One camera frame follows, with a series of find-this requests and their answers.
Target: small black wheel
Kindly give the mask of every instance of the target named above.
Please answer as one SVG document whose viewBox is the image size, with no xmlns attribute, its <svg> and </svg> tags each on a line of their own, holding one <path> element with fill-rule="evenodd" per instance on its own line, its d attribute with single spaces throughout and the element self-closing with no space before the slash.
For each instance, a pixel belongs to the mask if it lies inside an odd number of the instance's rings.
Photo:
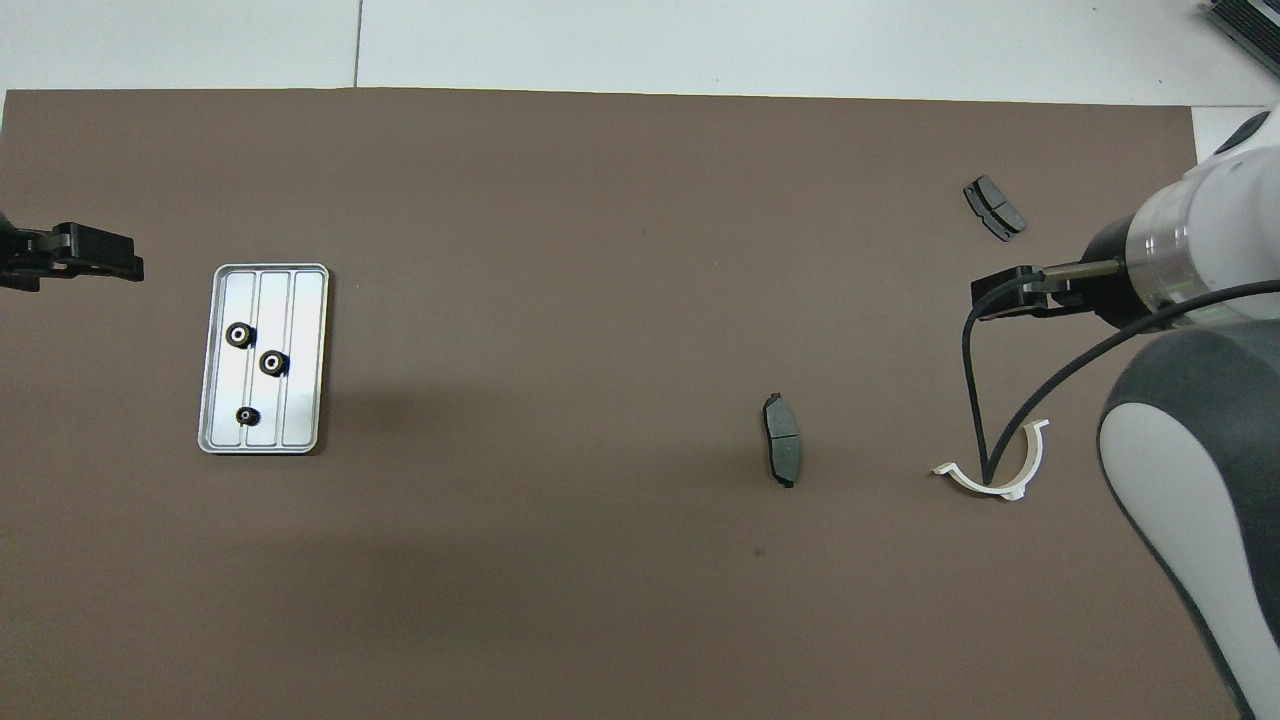
<svg viewBox="0 0 1280 720">
<path fill-rule="evenodd" d="M 232 323 L 227 325 L 227 333 L 224 334 L 224 337 L 227 338 L 227 343 L 230 345 L 232 347 L 239 347 L 241 350 L 244 350 L 246 347 L 253 345 L 253 337 L 257 333 L 253 332 L 253 328 L 251 325 L 247 325 L 244 323 Z"/>
<path fill-rule="evenodd" d="M 259 359 L 257 366 L 268 375 L 278 378 L 289 372 L 289 356 L 279 350 L 268 350 Z"/>
<path fill-rule="evenodd" d="M 262 419 L 262 414 L 252 407 L 241 407 L 236 411 L 236 421 L 242 425 L 253 427 Z"/>
</svg>

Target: white tile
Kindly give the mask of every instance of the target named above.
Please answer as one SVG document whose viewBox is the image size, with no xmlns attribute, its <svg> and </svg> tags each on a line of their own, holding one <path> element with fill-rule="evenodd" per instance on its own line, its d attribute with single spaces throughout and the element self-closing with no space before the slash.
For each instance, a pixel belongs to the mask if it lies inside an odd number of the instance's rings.
<svg viewBox="0 0 1280 720">
<path fill-rule="evenodd" d="M 1192 127 L 1196 129 L 1196 158 L 1203 160 L 1231 137 L 1240 123 L 1266 108 L 1192 108 Z"/>
<path fill-rule="evenodd" d="M 361 86 L 1266 105 L 1198 0 L 365 0 Z"/>
<path fill-rule="evenodd" d="M 0 92 L 340 87 L 360 0 L 0 0 Z"/>
</svg>

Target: black vent grille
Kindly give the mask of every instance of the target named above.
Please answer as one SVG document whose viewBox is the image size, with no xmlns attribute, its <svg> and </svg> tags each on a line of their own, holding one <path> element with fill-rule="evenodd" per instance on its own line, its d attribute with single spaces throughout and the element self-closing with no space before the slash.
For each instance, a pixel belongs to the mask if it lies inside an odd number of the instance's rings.
<svg viewBox="0 0 1280 720">
<path fill-rule="evenodd" d="M 1276 0 L 1265 0 L 1275 8 Z M 1280 27 L 1249 0 L 1217 0 L 1207 9 L 1208 19 L 1280 76 Z"/>
</svg>

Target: brown surface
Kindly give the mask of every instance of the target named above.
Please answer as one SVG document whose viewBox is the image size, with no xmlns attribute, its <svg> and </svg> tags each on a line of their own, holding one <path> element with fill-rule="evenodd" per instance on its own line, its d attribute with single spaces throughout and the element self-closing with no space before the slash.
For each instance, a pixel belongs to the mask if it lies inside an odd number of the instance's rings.
<svg viewBox="0 0 1280 720">
<path fill-rule="evenodd" d="M 0 293 L 4 717 L 1231 717 L 1097 469 L 1132 348 L 974 469 L 968 282 L 1079 255 L 1185 109 L 10 92 L 13 220 L 147 281 Z M 1030 220 L 992 238 L 991 174 Z M 196 447 L 210 278 L 334 275 L 326 436 Z M 992 423 L 1107 328 L 984 324 Z M 768 475 L 781 391 L 799 486 Z M 1007 477 L 1020 462 L 1015 445 Z"/>
</svg>

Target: metal tray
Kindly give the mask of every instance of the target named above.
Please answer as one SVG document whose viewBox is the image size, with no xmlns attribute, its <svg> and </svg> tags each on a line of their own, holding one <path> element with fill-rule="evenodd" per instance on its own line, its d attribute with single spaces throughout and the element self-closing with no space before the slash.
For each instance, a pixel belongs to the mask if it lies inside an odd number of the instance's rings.
<svg viewBox="0 0 1280 720">
<path fill-rule="evenodd" d="M 305 263 L 223 265 L 214 273 L 200 393 L 200 448 L 214 454 L 303 454 L 320 427 L 329 270 Z M 244 323 L 238 347 L 228 328 Z M 234 336 L 244 340 L 243 333 Z M 262 369 L 270 351 L 288 359 L 279 375 Z M 276 369 L 273 360 L 268 369 Z M 252 409 L 241 416 L 243 409 Z"/>
</svg>

